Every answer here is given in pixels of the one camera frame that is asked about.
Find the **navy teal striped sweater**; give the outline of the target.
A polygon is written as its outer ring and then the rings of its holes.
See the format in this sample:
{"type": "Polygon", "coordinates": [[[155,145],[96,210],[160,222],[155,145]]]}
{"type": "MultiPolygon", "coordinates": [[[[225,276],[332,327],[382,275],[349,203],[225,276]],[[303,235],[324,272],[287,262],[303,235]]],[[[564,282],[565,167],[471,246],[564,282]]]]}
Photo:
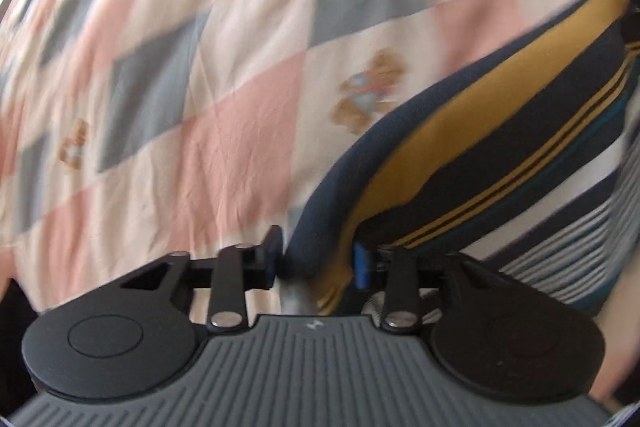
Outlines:
{"type": "Polygon", "coordinates": [[[356,301],[354,245],[460,251],[588,314],[639,244],[634,0],[577,0],[410,98],[334,164],[281,277],[356,301]]]}

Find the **pink grey checkered bedsheet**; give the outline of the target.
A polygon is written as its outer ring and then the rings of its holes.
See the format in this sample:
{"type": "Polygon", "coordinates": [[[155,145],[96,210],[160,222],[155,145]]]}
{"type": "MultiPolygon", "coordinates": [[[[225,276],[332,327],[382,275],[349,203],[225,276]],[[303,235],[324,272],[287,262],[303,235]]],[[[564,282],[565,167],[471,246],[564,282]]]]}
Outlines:
{"type": "Polygon", "coordinates": [[[575,0],[12,0],[1,269],[47,310],[292,229],[358,136],[575,0]]]}

